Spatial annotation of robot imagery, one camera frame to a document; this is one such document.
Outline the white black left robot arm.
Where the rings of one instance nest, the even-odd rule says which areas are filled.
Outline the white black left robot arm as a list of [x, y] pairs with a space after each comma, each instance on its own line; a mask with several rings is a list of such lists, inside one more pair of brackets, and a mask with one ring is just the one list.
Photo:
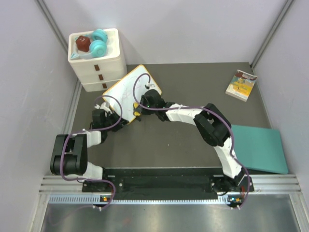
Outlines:
[[116, 132], [126, 124], [128, 121], [112, 109], [93, 110], [89, 129], [56, 136], [50, 161], [51, 173], [65, 178], [94, 179], [94, 188], [106, 191], [109, 179], [103, 176], [103, 168], [88, 162], [88, 148], [104, 143], [109, 131]]

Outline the yellow black whiteboard eraser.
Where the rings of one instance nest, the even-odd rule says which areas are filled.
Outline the yellow black whiteboard eraser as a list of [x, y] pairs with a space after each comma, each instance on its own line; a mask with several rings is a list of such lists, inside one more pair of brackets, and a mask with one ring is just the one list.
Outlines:
[[138, 102], [133, 103], [133, 115], [136, 117], [140, 116], [140, 105]]

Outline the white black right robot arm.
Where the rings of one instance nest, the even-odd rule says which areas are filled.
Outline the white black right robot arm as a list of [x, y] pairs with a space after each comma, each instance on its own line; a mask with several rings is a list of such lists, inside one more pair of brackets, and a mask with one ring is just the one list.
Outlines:
[[234, 135], [231, 124], [212, 103], [204, 107], [188, 107], [166, 102], [154, 89], [133, 103], [134, 115], [155, 114], [161, 121], [182, 122], [197, 127], [203, 140], [214, 147], [222, 165], [225, 185], [230, 191], [237, 191], [243, 185], [246, 175], [234, 151]]

